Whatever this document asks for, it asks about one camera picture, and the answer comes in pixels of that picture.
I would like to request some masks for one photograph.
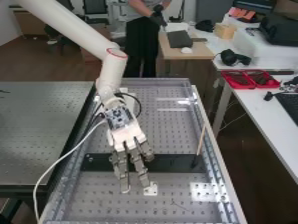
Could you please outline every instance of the laptop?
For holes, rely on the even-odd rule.
[[[167,33],[171,48],[194,47],[194,40],[186,30]]]

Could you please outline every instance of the person's hand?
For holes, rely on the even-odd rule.
[[[151,16],[151,20],[159,25],[159,26],[168,26],[168,23],[166,22],[164,16],[162,12],[154,12]]]

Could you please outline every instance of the table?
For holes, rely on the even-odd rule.
[[[224,50],[232,49],[237,54],[241,54],[241,51],[235,47],[232,40],[224,40],[220,37],[216,36],[215,33],[208,33],[200,30],[196,30],[192,28],[192,32],[198,35],[200,38],[207,38],[207,47],[211,49],[212,53],[217,55],[217,57],[213,60],[213,64],[219,71],[223,70],[231,70],[231,69],[263,69],[267,71],[289,71],[295,68],[289,68],[289,65],[284,63],[281,60],[273,60],[271,62],[264,62],[263,64],[255,65],[255,62],[249,66],[245,66],[244,64],[237,64],[236,66],[228,66],[223,63],[220,53]]]
[[[166,60],[211,60],[215,58],[215,54],[207,47],[205,43],[195,42],[192,47],[194,53],[183,54],[182,49],[171,48],[167,33],[162,32],[159,38],[162,52]]]
[[[82,224],[96,220],[107,224],[166,221],[170,224],[191,221],[247,224],[196,87],[188,79],[124,79],[123,86],[143,102],[139,122],[156,156],[171,154],[176,159],[194,156],[203,124],[207,124],[202,155],[207,169],[195,173],[150,170],[152,180],[159,182],[158,196],[144,195],[138,175],[131,172],[132,190],[120,194],[112,170],[88,172],[82,167],[84,161],[99,164],[91,159],[96,153],[111,153],[108,127],[102,126],[70,159],[42,223]]]
[[[190,78],[199,88],[205,107],[209,107],[209,95],[212,94],[213,77],[216,77],[216,74],[212,63],[215,54],[209,50],[207,44],[203,42],[195,42],[194,53],[183,54],[182,49],[171,48],[167,33],[162,32],[160,48],[163,58],[166,60],[167,77]]]
[[[14,213],[19,201],[33,206],[38,179],[72,147],[92,87],[94,82],[0,83],[0,90],[10,92],[0,93],[0,197],[13,198],[3,211]],[[59,168],[42,182],[41,202],[56,184]]]
[[[289,81],[295,78],[291,76],[275,76],[279,81]],[[225,116],[232,93],[236,95],[248,115],[251,116],[256,126],[259,127],[269,145],[272,146],[281,162],[284,163],[293,179],[298,183],[298,150],[297,136],[298,126],[292,120],[287,110],[280,104],[276,97],[271,102],[264,100],[264,97],[272,91],[280,90],[255,89],[236,90],[231,88],[225,82],[224,93],[220,101],[220,106],[213,124],[215,135],[219,135],[221,124]]]

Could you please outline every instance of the black pants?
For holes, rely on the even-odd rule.
[[[124,77],[156,77],[160,26],[143,17],[127,24],[126,53],[130,56]]]

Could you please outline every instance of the keyboard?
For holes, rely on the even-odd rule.
[[[186,30],[170,32],[167,35],[171,42],[171,48],[194,47],[194,40]]]
[[[281,105],[298,126],[298,94],[277,94]]]

